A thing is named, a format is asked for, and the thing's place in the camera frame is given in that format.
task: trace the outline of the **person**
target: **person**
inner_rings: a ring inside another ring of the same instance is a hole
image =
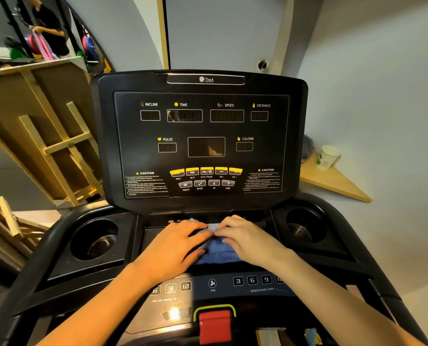
[[[424,346],[407,331],[304,262],[293,250],[240,216],[226,217],[215,232],[195,221],[171,223],[101,292],[47,335],[38,346],[100,346],[155,285],[183,273],[211,235],[226,237],[240,259],[276,274],[311,310],[340,346]]]
[[[52,52],[59,58],[69,57],[69,49],[65,33],[62,30],[60,21],[55,13],[44,6],[41,0],[24,0],[32,5],[33,16],[36,19],[36,26],[30,25],[35,32],[42,34],[49,44]]]

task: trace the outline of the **forearm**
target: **forearm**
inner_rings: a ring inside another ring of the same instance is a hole
[[[49,33],[49,34],[54,34],[57,36],[61,36],[61,37],[65,37],[65,33],[63,31],[59,31],[56,29],[49,29],[49,28],[44,28],[44,27],[40,27],[42,28],[42,31],[45,33]]]
[[[312,311],[340,346],[423,345],[390,319],[304,262],[294,251],[267,267]]]
[[[129,264],[100,293],[53,330],[38,346],[101,346],[137,300],[154,284]]]

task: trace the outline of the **paper cup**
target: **paper cup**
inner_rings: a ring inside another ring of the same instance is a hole
[[[316,167],[321,170],[327,170],[332,163],[340,156],[339,151],[333,146],[322,146],[321,153],[316,160]]]

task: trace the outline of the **yellow button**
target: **yellow button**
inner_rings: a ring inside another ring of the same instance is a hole
[[[185,169],[187,172],[187,176],[197,176],[199,175],[199,168],[198,167],[188,167]]]
[[[169,171],[169,172],[171,173],[172,177],[185,176],[185,169],[172,170],[172,171]]]
[[[228,168],[227,167],[216,167],[215,168],[215,174],[216,175],[228,175]]]
[[[201,174],[202,175],[213,175],[214,174],[214,168],[213,167],[202,167],[201,168]]]
[[[230,175],[235,175],[235,176],[239,176],[242,173],[242,169],[238,169],[236,167],[231,167],[229,169],[229,174]]]

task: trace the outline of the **cup holder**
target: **cup holder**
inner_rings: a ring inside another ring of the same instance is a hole
[[[71,253],[78,260],[93,260],[108,252],[118,238],[118,227],[110,220],[87,222],[71,239]]]
[[[286,224],[293,238],[305,243],[321,242],[327,234],[325,222],[315,212],[295,208],[286,215]]]

